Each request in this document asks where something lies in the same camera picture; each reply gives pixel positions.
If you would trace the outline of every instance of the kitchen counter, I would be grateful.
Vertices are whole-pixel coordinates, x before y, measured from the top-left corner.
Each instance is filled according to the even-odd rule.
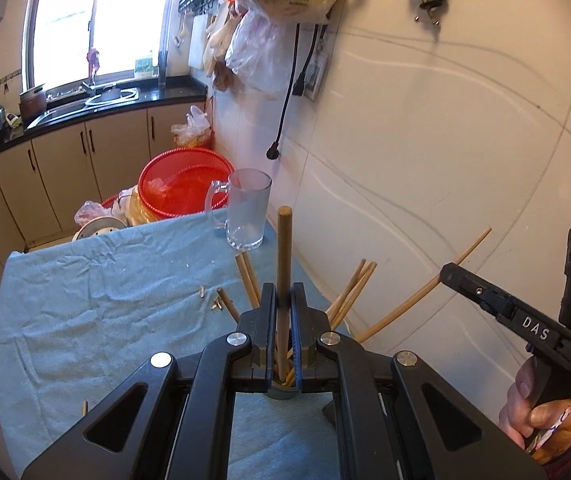
[[[136,80],[119,85],[120,88],[139,87],[139,99],[136,100],[95,108],[84,108],[72,116],[63,117],[60,120],[53,120],[47,124],[39,124],[34,127],[29,126],[26,128],[24,125],[13,130],[6,128],[0,132],[0,153],[13,146],[34,139],[35,137],[59,130],[71,124],[83,123],[90,119],[129,112],[131,110],[139,110],[141,108],[205,101],[208,96],[206,86],[191,76],[168,77],[166,88],[163,89],[145,88],[143,86],[143,84]]]

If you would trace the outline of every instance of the human hand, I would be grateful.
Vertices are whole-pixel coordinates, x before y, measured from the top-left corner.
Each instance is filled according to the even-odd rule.
[[[553,400],[532,409],[527,400],[534,387],[534,357],[530,357],[517,372],[515,382],[507,391],[507,403],[499,413],[499,428],[521,449],[525,449],[525,439],[534,431],[552,427],[571,405],[571,400]],[[571,446],[571,413],[554,434],[534,453],[539,464],[565,453]]]

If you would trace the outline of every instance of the blue tablecloth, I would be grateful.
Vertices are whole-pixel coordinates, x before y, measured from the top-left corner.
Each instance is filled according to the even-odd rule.
[[[260,282],[275,280],[275,238],[268,225],[251,252]],[[327,307],[296,262],[293,280],[310,306]],[[250,308],[234,250],[203,215],[12,254],[0,288],[0,421],[17,473],[79,420],[84,399],[92,408],[155,352],[192,354],[233,332],[226,310],[210,310],[218,286]],[[328,401],[239,395],[229,478],[338,478]]]

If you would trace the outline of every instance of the triangular cutout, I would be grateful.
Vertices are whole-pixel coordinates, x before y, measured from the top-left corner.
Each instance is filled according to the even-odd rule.
[[[421,390],[448,451],[458,451],[481,440],[481,428],[460,412],[444,394],[429,383],[423,384]]]
[[[100,418],[86,433],[86,438],[93,444],[102,446],[115,453],[126,445],[144,397],[148,391],[147,384],[135,384],[114,408]]]

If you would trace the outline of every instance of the cup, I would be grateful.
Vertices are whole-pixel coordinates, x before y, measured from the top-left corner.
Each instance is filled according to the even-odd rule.
[[[228,243],[240,251],[261,245],[266,227],[272,179],[263,171],[246,168],[230,174],[227,182],[213,180],[206,195],[206,212],[215,229],[226,229]],[[228,196],[228,219],[217,222],[212,213],[216,193]]]

